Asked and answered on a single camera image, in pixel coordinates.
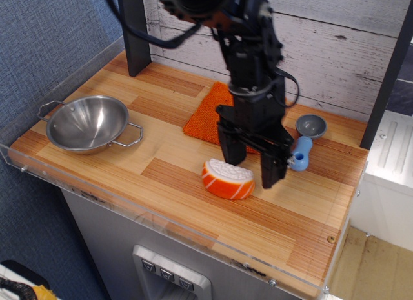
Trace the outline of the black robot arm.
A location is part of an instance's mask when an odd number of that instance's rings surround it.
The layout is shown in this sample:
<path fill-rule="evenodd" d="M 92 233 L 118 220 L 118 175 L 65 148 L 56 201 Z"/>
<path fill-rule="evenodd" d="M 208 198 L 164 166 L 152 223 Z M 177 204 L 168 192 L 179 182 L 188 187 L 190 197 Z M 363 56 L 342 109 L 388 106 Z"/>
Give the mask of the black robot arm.
<path fill-rule="evenodd" d="M 207 26 L 219 42 L 230 72 L 228 90 L 233 105 L 219 105 L 217 124 L 224 159 L 245 160 L 247 148 L 261 155 L 263 188 L 283 179 L 292 157 L 292 136 L 281 121 L 289 107 L 280 70 L 283 45 L 276 37 L 268 0 L 160 0 L 182 21 Z"/>

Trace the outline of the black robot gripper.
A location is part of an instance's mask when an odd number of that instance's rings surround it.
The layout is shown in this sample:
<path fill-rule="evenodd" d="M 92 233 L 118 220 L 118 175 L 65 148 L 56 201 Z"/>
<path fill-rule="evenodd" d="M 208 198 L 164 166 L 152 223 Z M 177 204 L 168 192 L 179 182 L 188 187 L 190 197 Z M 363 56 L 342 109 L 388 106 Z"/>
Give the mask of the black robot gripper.
<path fill-rule="evenodd" d="M 238 165 L 247 156 L 247 148 L 261 154 L 261 182 L 272 188 L 284 179 L 292 136 L 281 121 L 287 107 L 285 88 L 276 86 L 254 95 L 233 92 L 233 106 L 219 105 L 218 138 L 226 163 Z"/>

